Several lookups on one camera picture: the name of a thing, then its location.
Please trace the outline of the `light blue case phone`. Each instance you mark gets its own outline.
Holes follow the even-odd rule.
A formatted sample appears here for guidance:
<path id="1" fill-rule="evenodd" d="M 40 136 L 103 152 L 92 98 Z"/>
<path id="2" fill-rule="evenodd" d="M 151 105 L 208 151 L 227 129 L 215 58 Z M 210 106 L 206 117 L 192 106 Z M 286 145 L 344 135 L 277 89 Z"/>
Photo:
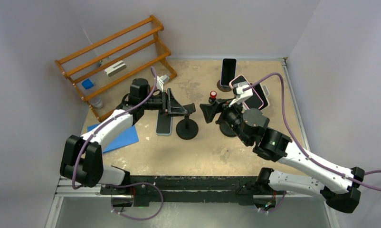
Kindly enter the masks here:
<path id="1" fill-rule="evenodd" d="M 172 117 L 161 113 L 157 115 L 156 134 L 169 136 L 172 133 Z"/>

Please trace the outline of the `black phone stand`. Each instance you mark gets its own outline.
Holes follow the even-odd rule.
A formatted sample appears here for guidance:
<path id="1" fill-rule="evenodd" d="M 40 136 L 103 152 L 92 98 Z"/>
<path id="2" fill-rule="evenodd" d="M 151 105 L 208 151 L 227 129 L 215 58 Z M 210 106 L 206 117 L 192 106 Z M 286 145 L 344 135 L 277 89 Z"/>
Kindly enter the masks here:
<path id="1" fill-rule="evenodd" d="M 221 123 L 219 125 L 220 132 L 226 137 L 237 137 L 234 132 L 234 127 L 232 125 L 228 125 L 227 123 Z"/>
<path id="2" fill-rule="evenodd" d="M 176 125 L 176 133 L 183 140 L 191 140 L 196 137 L 199 131 L 197 123 L 190 119 L 190 115 L 196 112 L 195 104 L 185 105 L 184 108 L 188 111 L 184 115 L 184 119 L 180 120 Z"/>

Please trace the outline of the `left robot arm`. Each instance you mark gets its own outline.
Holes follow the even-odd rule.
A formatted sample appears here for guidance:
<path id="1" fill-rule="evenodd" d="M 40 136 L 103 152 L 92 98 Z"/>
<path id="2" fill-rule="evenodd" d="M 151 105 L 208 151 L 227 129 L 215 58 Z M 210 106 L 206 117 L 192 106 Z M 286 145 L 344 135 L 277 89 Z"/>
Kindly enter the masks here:
<path id="1" fill-rule="evenodd" d="M 105 166 L 103 150 L 118 135 L 134 126 L 146 110 L 157 110 L 165 116 L 187 116 L 195 112 L 195 105 L 181 105 L 171 89 L 163 91 L 143 78 L 134 79 L 128 96 L 122 99 L 113 113 L 93 130 L 67 138 L 60 175 L 72 180 L 73 188 L 94 187 L 97 184 L 112 185 L 118 194 L 126 194 L 131 187 L 128 174 L 123 169 Z"/>

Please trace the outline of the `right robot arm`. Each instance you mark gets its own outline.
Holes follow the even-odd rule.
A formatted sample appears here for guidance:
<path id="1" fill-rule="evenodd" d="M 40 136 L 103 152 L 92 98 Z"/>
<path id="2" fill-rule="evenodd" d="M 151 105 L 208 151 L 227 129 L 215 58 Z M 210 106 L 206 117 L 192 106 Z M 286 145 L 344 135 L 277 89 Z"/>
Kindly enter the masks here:
<path id="1" fill-rule="evenodd" d="M 357 208 L 364 170 L 346 168 L 323 159 L 299 146 L 287 135 L 268 127 L 269 118 L 258 109 L 243 110 L 242 105 L 230 105 L 229 99 L 217 99 L 212 104 L 200 104 L 206 123 L 216 114 L 216 124 L 225 124 L 245 146 L 252 146 L 258 157 L 287 165 L 305 175 L 286 174 L 262 168 L 256 180 L 261 193 L 293 191 L 317 197 L 339 212 L 351 214 Z"/>

